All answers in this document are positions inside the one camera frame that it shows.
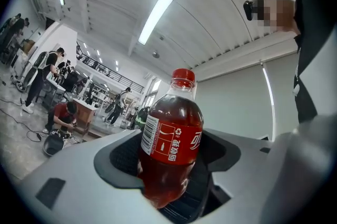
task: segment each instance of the man in red shirt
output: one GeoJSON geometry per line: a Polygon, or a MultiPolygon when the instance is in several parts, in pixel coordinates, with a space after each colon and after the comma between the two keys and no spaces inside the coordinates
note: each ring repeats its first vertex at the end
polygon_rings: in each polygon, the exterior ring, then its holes
{"type": "Polygon", "coordinates": [[[59,103],[48,113],[48,123],[43,133],[49,133],[55,124],[61,125],[61,130],[73,130],[73,124],[76,123],[75,114],[77,112],[77,105],[70,101],[67,103],[59,103]]]}

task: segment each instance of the plastic bottle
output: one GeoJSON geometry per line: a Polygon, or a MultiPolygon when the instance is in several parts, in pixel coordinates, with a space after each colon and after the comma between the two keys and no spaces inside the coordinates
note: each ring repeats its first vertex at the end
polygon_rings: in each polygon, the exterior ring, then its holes
{"type": "Polygon", "coordinates": [[[203,117],[195,104],[194,73],[173,72],[169,91],[148,113],[138,160],[143,195],[156,208],[178,199],[186,190],[199,149],[203,117]]]}

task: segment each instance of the hand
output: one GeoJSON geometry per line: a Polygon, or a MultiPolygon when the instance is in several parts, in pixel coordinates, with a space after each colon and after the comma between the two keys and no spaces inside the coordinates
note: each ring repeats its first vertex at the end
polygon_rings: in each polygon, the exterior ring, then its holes
{"type": "Polygon", "coordinates": [[[73,126],[73,124],[68,124],[68,126],[67,126],[67,127],[68,127],[68,129],[69,129],[69,130],[73,130],[73,129],[74,129],[74,126],[73,126]]]}

